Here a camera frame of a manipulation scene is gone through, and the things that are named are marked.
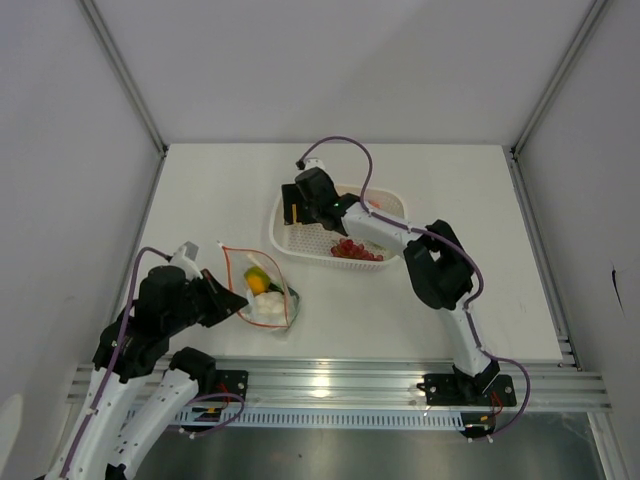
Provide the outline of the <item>green yellow mango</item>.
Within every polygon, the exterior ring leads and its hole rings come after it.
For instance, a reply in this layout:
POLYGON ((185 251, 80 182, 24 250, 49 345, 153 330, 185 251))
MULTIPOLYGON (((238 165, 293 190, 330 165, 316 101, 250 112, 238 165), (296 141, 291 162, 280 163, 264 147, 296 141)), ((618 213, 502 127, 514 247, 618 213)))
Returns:
POLYGON ((271 285, 270 277, 258 266, 249 268, 244 273, 244 279, 249 290, 254 296, 261 295, 269 291, 271 285))

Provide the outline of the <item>clear orange zip top bag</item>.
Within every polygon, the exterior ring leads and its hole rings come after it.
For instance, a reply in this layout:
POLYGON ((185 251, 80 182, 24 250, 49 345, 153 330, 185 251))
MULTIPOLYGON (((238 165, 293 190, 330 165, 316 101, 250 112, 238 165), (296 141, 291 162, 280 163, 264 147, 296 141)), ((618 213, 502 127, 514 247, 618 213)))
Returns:
POLYGON ((225 260, 227 285, 247 305, 238 316, 255 328, 285 334, 300 311, 301 296, 275 259, 260 250, 218 243, 225 260))

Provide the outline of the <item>green leafy vegetable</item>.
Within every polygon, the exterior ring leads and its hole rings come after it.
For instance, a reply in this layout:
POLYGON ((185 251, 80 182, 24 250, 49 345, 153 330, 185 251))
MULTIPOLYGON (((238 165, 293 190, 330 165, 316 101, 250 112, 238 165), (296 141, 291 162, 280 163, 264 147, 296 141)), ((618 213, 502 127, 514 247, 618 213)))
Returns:
POLYGON ((273 296, 271 316, 277 321, 278 326, 289 329, 297 320, 301 307, 301 297, 291 286, 282 286, 271 283, 269 293, 277 293, 273 296))

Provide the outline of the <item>red grape bunch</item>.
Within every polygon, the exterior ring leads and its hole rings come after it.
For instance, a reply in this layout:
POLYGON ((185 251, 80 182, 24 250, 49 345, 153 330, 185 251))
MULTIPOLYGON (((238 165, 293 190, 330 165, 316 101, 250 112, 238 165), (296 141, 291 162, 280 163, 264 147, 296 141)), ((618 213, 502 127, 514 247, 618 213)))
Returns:
POLYGON ((355 243, 348 238, 340 239, 330 248, 331 256, 348 260, 382 262, 384 256, 369 251, 362 243, 355 243))

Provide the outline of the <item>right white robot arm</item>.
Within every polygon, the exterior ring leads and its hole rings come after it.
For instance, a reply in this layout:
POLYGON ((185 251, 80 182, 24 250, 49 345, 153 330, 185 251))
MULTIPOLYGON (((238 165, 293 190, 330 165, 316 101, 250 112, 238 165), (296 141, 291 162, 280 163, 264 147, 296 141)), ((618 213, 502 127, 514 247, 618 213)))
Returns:
POLYGON ((287 225, 319 224, 402 258, 417 298, 443 317, 453 346, 458 395, 475 404, 491 394, 499 365, 483 352, 470 316, 472 278, 480 274, 447 222, 412 227, 399 217, 385 215, 362 194, 339 194, 320 167, 306 169, 292 183, 282 185, 281 195, 287 225))

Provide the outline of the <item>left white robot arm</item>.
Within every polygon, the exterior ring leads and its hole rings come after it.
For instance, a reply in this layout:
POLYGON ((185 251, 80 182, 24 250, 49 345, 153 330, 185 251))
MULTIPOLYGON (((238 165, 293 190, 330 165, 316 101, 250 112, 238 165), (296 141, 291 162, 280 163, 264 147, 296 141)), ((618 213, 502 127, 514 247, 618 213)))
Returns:
POLYGON ((247 304, 195 267, 159 266, 131 283, 123 310, 100 336, 83 411, 46 478, 133 478, 183 407, 220 395, 215 359, 185 347, 134 419, 126 419, 171 338, 194 325, 213 327, 247 304))

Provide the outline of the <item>white perforated plastic basket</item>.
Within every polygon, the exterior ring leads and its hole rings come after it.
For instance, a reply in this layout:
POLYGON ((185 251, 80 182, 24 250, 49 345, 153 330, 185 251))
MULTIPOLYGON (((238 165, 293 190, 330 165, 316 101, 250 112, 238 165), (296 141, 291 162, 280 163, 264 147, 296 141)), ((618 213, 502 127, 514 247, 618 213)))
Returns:
MULTIPOLYGON (((336 185, 339 194, 359 194, 360 188, 355 185, 336 185)), ((390 190, 370 188, 367 190, 366 200, 378 202, 381 205, 381 210, 390 216, 406 218, 407 208, 405 202, 390 190)), ((362 243, 372 253, 383 255, 384 260, 382 262, 370 262, 332 257, 330 248, 343 237, 335 232, 324 230, 319 224, 303 225, 298 223, 285 225, 281 192, 277 194, 272 208, 269 238, 271 244, 280 253, 292 260, 306 264, 377 272, 399 260, 397 255, 388 249, 381 248, 360 238, 354 238, 354 242, 362 243)))

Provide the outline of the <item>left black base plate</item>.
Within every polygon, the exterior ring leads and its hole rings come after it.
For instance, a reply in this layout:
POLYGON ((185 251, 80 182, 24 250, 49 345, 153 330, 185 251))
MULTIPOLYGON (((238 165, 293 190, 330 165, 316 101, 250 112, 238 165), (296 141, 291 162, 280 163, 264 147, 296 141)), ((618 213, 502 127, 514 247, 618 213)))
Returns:
POLYGON ((214 393, 225 393, 227 402, 235 402, 228 394, 246 398, 249 372, 246 370, 218 370, 214 380, 214 393))

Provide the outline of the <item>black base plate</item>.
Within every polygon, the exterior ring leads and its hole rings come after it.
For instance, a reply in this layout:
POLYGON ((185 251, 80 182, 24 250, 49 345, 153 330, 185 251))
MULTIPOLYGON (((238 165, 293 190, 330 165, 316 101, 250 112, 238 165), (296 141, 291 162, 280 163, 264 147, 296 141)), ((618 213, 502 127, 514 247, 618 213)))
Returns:
POLYGON ((498 400, 498 406, 517 405, 512 378, 504 374, 498 375, 481 393, 473 389, 464 390, 454 374, 444 373, 424 375, 416 388, 425 394, 429 406, 490 407, 493 400, 498 400))
POLYGON ((228 394, 246 398, 249 372, 246 370, 218 370, 214 380, 214 393, 225 393, 227 402, 235 402, 228 394))

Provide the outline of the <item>aluminium rail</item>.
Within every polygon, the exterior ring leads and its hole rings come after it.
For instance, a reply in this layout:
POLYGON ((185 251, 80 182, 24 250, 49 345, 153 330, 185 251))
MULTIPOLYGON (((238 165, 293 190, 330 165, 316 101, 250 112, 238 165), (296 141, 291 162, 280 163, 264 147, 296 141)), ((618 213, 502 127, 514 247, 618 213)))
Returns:
MULTIPOLYGON (((448 373, 446 361, 359 361, 220 357, 221 370, 249 373, 247 401, 264 408, 410 410, 426 406, 416 385, 429 373, 448 373)), ((532 412, 609 412, 599 373, 530 365, 532 412)))

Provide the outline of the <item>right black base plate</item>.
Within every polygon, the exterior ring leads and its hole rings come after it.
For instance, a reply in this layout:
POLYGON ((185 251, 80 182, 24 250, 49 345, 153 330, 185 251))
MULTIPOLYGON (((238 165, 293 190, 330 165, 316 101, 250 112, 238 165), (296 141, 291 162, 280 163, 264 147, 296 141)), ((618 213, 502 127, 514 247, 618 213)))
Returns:
POLYGON ((504 374, 498 375, 481 393, 473 389, 464 390, 454 374, 444 373, 424 375, 416 388, 425 394, 429 406, 490 407, 493 400, 498 400, 498 406, 517 405, 512 378, 504 374))

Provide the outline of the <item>left aluminium frame post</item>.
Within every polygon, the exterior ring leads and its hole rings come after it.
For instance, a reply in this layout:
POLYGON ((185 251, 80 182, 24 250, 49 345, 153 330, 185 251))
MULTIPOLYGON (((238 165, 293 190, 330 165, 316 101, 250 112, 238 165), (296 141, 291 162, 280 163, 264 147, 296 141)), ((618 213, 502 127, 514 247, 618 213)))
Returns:
POLYGON ((164 157, 168 146, 162 138, 147 102, 143 98, 142 92, 100 11, 98 3, 93 0, 78 0, 76 4, 154 150, 160 157, 164 157))

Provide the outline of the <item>aluminium frame post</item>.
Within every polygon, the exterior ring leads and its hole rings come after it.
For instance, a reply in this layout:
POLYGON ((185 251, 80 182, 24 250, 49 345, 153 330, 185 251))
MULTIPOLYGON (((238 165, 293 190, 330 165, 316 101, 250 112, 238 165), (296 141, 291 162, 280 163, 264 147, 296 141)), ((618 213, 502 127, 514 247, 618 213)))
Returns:
POLYGON ((512 158, 515 161, 521 157, 526 145, 542 124, 612 5, 613 1, 610 0, 595 0, 589 3, 586 13, 572 34, 568 45, 560 56, 542 93, 536 100, 530 115, 527 117, 524 126, 510 149, 512 158))
POLYGON ((164 157, 168 146, 162 138, 147 102, 143 98, 142 92, 100 11, 98 3, 93 0, 78 0, 76 4, 154 150, 160 157, 164 157))

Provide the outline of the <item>right aluminium frame post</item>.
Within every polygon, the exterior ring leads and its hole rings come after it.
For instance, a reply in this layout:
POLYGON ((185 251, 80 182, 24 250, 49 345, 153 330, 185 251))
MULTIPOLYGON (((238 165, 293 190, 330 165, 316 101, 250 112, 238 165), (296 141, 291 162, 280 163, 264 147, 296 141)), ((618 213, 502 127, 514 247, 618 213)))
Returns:
POLYGON ((536 100, 530 115, 527 117, 524 126, 510 149, 512 158, 515 161, 521 157, 526 145, 542 124, 612 5, 613 1, 610 0, 595 0, 589 3, 586 13, 572 34, 568 45, 560 56, 542 93, 536 100))

